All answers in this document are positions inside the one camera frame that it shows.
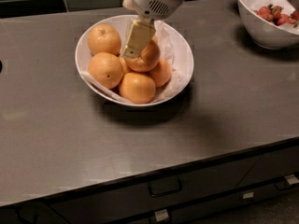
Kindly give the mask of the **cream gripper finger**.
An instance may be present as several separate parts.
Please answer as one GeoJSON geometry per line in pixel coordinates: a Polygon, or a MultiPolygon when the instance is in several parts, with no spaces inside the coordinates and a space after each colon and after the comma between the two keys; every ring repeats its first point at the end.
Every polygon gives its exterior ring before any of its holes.
{"type": "Polygon", "coordinates": [[[146,17],[131,19],[121,48],[124,58],[137,58],[156,33],[154,20],[146,17]]]}

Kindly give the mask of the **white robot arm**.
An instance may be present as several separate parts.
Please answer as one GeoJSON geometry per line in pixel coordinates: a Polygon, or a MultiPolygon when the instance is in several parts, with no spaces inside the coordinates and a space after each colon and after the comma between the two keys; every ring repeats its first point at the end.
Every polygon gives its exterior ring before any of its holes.
{"type": "Polygon", "coordinates": [[[137,58],[156,33],[155,22],[170,17],[184,0],[123,0],[122,6],[134,11],[137,17],[127,25],[121,56],[137,58]]]}

